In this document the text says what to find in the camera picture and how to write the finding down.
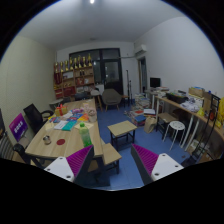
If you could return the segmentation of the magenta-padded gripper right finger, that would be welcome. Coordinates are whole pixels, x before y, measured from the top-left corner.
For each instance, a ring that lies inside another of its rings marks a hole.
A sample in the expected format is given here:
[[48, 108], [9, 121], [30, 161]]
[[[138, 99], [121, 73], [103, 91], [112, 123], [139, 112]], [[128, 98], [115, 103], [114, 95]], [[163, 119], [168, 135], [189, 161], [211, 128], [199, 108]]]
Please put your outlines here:
[[131, 146], [131, 155], [145, 185], [183, 169], [166, 153], [156, 154], [136, 144]]

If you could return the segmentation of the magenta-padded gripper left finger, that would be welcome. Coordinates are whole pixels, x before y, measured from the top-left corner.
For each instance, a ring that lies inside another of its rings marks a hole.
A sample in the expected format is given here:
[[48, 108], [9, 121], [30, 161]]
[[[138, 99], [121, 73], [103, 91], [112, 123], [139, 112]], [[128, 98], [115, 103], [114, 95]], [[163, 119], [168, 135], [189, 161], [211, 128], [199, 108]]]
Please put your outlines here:
[[68, 157], [58, 157], [45, 168], [45, 171], [83, 186], [93, 156], [94, 146], [90, 145]]

